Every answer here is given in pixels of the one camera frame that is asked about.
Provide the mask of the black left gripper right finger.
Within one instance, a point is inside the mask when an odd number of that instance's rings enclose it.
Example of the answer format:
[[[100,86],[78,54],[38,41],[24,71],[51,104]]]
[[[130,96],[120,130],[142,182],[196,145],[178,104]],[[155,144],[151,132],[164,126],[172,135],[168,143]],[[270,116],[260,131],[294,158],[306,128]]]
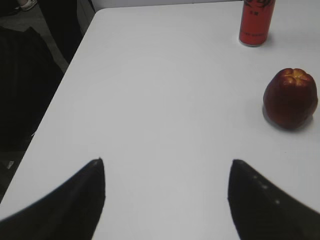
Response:
[[[227,200],[242,240],[318,240],[320,214],[274,185],[245,161],[232,162]]]

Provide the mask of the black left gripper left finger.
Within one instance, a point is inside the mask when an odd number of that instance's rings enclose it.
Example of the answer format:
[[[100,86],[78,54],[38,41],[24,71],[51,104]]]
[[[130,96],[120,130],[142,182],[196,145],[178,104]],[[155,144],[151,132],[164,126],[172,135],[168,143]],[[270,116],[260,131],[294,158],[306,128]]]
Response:
[[[55,190],[0,222],[2,240],[90,240],[105,204],[103,160],[91,160]]]

